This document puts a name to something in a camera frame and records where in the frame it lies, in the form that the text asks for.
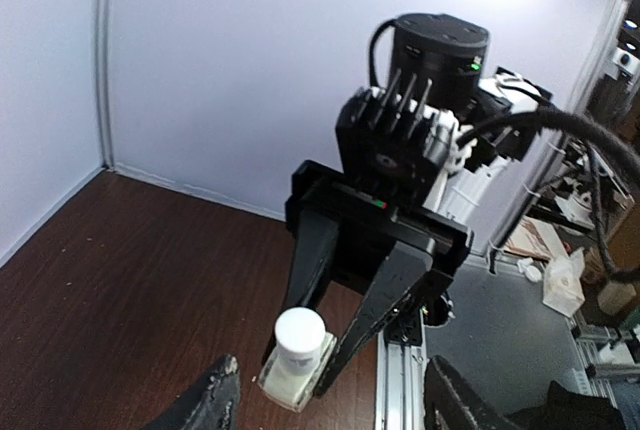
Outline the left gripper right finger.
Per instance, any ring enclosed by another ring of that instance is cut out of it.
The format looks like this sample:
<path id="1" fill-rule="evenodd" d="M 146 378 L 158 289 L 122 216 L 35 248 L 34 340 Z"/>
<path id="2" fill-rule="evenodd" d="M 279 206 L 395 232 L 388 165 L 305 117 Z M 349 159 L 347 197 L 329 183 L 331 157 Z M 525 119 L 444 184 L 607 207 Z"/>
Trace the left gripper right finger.
<path id="1" fill-rule="evenodd" d="M 480 397 L 442 356 L 432 357 L 424 373 L 425 429 L 518 429 Z"/>

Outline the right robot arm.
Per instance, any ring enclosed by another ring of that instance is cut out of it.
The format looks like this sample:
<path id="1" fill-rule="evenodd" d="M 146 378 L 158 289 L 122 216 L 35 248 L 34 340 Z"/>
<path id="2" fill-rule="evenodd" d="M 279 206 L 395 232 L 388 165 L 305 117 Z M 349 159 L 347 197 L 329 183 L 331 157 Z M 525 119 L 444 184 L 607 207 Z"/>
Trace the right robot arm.
<path id="1" fill-rule="evenodd" d="M 295 248 L 283 306 L 315 309 L 331 282 L 362 301 L 306 386 L 320 397 L 376 335 L 418 345 L 420 324 L 443 324 L 447 291 L 468 257 L 466 219 L 496 175 L 528 153 L 533 129 L 461 135 L 495 118 L 536 110 L 550 94 L 498 68 L 482 76 L 489 32 L 447 14 L 387 20 L 386 82 L 371 75 L 342 107 L 342 167 L 306 161 L 285 205 Z"/>

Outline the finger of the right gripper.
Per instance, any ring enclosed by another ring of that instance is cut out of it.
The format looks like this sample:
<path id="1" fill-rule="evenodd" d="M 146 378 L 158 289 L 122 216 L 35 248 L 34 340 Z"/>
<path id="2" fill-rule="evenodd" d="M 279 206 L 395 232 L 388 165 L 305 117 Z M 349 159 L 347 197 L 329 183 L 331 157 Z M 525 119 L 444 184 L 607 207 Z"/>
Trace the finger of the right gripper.
<path id="1" fill-rule="evenodd" d="M 331 281 L 331 266 L 339 235 L 339 223 L 311 209 L 304 209 L 285 294 L 285 308 L 316 309 Z"/>
<path id="2" fill-rule="evenodd" d="M 315 386 L 315 396 L 324 396 L 346 365 L 390 323 L 412 317 L 423 308 L 427 310 L 427 323 L 445 323 L 449 308 L 444 296 L 452 282 L 452 257 L 396 244 L 383 260 L 355 316 L 336 344 Z"/>

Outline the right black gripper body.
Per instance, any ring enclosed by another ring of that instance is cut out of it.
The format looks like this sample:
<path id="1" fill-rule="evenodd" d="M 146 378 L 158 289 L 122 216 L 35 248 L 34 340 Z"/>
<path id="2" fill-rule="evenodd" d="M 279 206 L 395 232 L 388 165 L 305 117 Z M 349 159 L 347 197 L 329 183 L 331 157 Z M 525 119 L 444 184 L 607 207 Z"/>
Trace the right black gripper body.
<path id="1" fill-rule="evenodd" d="M 454 279 L 473 234 L 424 206 L 438 177 L 466 158 L 454 114 L 410 95 L 361 88 L 341 109 L 335 132 L 341 170 L 307 160 L 292 176 L 285 209 L 295 239 L 304 209 L 337 221 L 331 279 L 353 279 L 359 293 L 398 243 L 452 257 Z"/>

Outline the white nail polish bottle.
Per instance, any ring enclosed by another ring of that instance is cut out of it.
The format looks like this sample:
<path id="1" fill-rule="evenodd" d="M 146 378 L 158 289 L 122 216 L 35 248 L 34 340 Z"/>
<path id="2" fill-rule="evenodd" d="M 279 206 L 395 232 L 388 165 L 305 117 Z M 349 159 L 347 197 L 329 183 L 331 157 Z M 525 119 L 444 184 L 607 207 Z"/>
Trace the white nail polish bottle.
<path id="1" fill-rule="evenodd" d="M 258 386 L 277 405 L 301 413 L 313 396 L 336 342 L 337 338 L 327 332 L 319 348 L 320 357 L 311 359 L 304 370 L 295 370 L 295 361 L 286 358 L 283 350 L 274 348 L 261 369 Z"/>

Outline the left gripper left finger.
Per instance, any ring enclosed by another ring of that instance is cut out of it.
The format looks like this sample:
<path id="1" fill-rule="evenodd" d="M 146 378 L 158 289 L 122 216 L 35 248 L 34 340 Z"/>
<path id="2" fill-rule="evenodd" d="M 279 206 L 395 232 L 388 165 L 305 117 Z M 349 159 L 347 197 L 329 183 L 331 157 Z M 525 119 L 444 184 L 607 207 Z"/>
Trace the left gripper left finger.
<path id="1" fill-rule="evenodd" d="M 238 360 L 217 359 L 173 404 L 144 430 L 230 430 L 238 428 L 241 380 Z"/>

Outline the white nail polish cap brush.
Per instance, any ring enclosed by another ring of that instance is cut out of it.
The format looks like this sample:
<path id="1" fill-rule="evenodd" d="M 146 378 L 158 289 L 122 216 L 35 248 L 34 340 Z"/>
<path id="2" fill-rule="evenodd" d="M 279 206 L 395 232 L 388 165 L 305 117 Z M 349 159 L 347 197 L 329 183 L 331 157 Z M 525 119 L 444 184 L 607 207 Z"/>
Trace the white nail polish cap brush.
<path id="1" fill-rule="evenodd" d="M 284 311 L 274 327 L 276 347 L 294 362 L 317 360 L 326 335 L 323 318 L 314 310 L 294 307 Z"/>

